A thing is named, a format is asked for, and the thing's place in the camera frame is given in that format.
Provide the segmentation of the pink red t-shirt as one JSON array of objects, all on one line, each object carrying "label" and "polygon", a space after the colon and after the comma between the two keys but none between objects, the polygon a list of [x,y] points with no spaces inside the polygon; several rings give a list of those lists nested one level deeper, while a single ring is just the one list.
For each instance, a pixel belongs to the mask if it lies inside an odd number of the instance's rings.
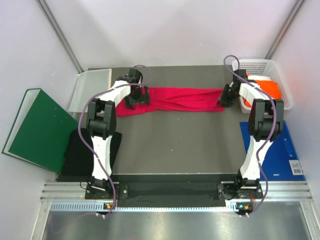
[{"label": "pink red t-shirt", "polygon": [[122,100],[116,107],[116,116],[128,117],[156,111],[223,112],[224,108],[217,105],[221,93],[221,88],[151,87],[150,104],[136,104],[130,109]]}]

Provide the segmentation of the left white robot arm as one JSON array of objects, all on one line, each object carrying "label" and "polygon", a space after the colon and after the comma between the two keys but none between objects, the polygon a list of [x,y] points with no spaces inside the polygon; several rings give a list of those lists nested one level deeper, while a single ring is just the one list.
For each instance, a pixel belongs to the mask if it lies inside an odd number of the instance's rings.
[{"label": "left white robot arm", "polygon": [[109,180],[112,175],[111,141],[117,127],[116,107],[121,101],[133,110],[136,105],[149,105],[149,88],[143,83],[143,74],[138,70],[143,65],[129,69],[128,74],[116,79],[113,86],[99,93],[86,104],[86,129],[92,144],[92,176],[98,180]]}]

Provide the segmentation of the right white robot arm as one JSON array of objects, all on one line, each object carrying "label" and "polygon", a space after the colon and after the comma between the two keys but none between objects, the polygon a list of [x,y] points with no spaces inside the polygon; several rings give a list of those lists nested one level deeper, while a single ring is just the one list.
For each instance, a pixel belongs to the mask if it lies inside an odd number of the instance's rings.
[{"label": "right white robot arm", "polygon": [[284,102],[273,99],[254,80],[249,80],[245,69],[234,70],[232,74],[232,83],[225,85],[217,105],[229,108],[238,98],[244,98],[251,105],[247,127],[249,147],[233,185],[234,194],[245,198],[258,188],[266,154],[283,131]]}]

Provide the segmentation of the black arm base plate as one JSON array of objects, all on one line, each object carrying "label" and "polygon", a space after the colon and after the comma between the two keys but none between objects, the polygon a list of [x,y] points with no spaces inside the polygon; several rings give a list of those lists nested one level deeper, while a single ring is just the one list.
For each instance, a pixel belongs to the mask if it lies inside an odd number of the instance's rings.
[{"label": "black arm base plate", "polygon": [[121,182],[115,186],[117,206],[123,208],[223,207],[226,200],[262,198],[262,192],[236,192],[216,182]]}]

